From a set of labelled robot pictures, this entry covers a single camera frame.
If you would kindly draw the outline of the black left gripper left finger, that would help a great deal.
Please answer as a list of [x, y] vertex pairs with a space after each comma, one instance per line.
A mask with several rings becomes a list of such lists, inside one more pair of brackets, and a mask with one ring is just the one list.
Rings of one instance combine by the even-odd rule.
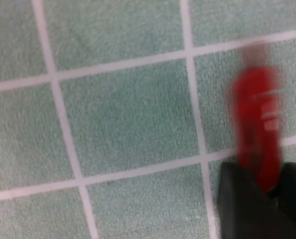
[[221, 164], [217, 205], [223, 239], [296, 239], [296, 223], [278, 209], [278, 200], [236, 163]]

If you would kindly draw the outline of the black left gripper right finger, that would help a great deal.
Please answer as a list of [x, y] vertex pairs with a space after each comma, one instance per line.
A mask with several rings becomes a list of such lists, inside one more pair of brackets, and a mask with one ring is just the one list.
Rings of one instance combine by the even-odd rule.
[[296, 223], [296, 163], [283, 165], [277, 193], [278, 209]]

